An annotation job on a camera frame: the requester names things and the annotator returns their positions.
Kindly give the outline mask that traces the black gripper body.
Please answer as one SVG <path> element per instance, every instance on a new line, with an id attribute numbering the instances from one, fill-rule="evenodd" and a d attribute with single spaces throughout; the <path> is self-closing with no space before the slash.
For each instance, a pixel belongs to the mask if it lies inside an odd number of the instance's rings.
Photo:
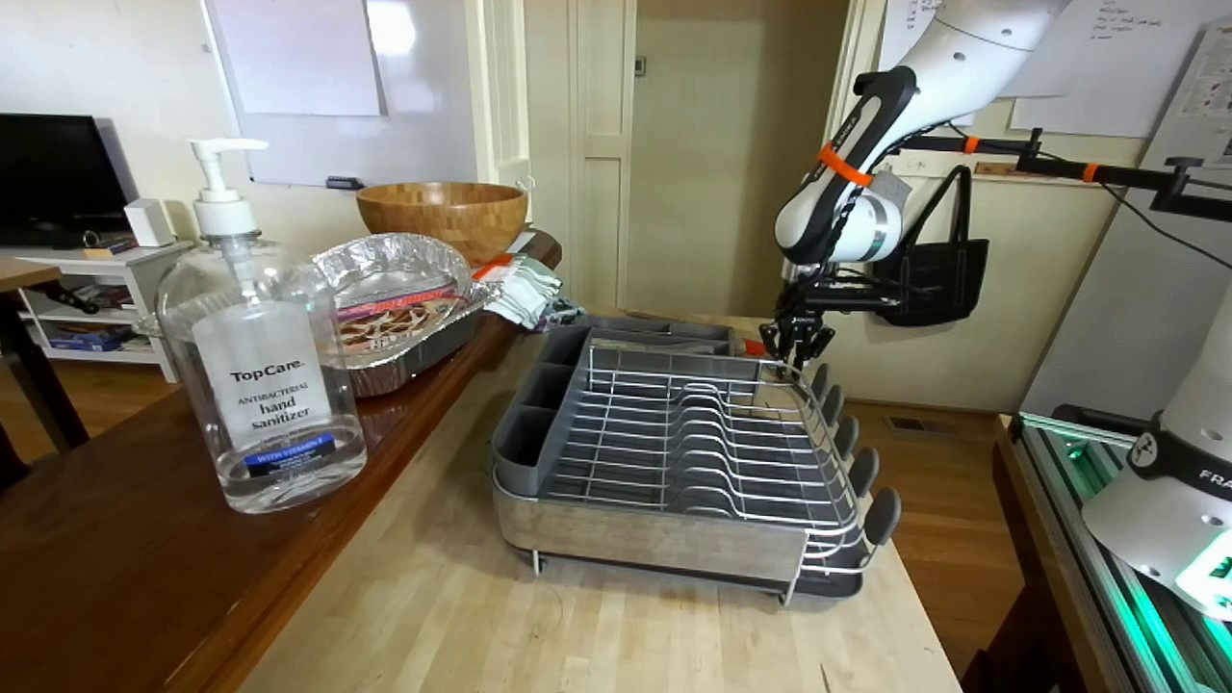
<path id="1" fill-rule="evenodd" d="M 790 366 L 820 358 L 830 344 L 827 313 L 896 310 L 901 297 L 866 272 L 802 268 L 790 272 L 772 321 L 767 325 L 767 349 Z"/>

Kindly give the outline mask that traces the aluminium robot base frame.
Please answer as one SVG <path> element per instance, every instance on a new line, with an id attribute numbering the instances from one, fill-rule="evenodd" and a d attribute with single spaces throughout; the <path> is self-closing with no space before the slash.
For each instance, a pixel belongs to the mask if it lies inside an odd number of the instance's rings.
<path id="1" fill-rule="evenodd" d="M 1148 693 L 1232 693 L 1232 473 L 1170 433 L 1120 437 L 1020 413 L 1092 609 Z"/>

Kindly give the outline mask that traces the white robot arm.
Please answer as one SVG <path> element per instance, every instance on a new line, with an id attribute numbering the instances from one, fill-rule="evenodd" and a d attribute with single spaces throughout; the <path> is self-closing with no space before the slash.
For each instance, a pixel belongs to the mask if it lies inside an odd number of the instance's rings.
<path id="1" fill-rule="evenodd" d="M 973 117 L 1023 68 L 1062 9 L 1066 0 L 942 0 L 894 68 L 856 77 L 856 109 L 772 218 L 781 292 L 762 327 L 772 358 L 811 363 L 830 338 L 827 313 L 946 325 L 973 310 L 973 285 L 911 279 L 921 224 L 903 224 L 907 184 L 881 170 L 896 152 L 1012 156 L 1020 172 L 1150 189 L 1153 211 L 1228 216 L 1219 197 L 1186 193 L 1195 162 L 1120 170 L 1048 157 L 1039 134 L 935 139 L 935 127 Z M 1129 469 L 1080 506 L 1080 519 L 1103 550 L 1188 609 L 1232 615 L 1228 313 L 1214 315 L 1195 366 L 1133 444 Z"/>

